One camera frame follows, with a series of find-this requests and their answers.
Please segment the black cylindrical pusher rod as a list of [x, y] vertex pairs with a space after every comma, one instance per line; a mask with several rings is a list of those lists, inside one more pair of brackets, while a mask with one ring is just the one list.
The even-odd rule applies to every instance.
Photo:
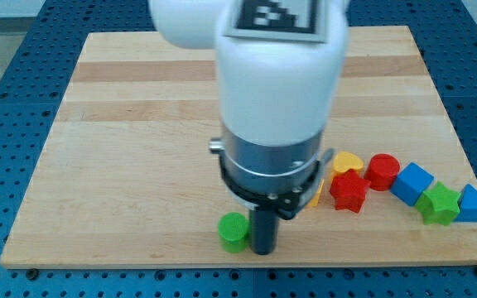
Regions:
[[257, 208], [248, 212], [249, 246], [257, 255], [268, 255], [277, 246], [279, 217], [275, 209]]

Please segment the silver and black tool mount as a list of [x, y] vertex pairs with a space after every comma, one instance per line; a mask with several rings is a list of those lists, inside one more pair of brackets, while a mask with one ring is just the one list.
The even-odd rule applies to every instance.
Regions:
[[284, 220], [312, 200], [335, 150], [320, 150], [322, 134], [287, 146], [264, 146], [222, 128], [209, 142], [219, 157], [220, 177], [232, 196], [252, 211], [267, 210]]

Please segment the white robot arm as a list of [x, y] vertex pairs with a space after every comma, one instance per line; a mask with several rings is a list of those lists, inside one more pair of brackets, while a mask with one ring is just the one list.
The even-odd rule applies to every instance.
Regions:
[[332, 150], [320, 141], [348, 44], [346, 1], [150, 0], [161, 36], [212, 49], [221, 178], [249, 211], [250, 246], [273, 251], [280, 219], [314, 197]]

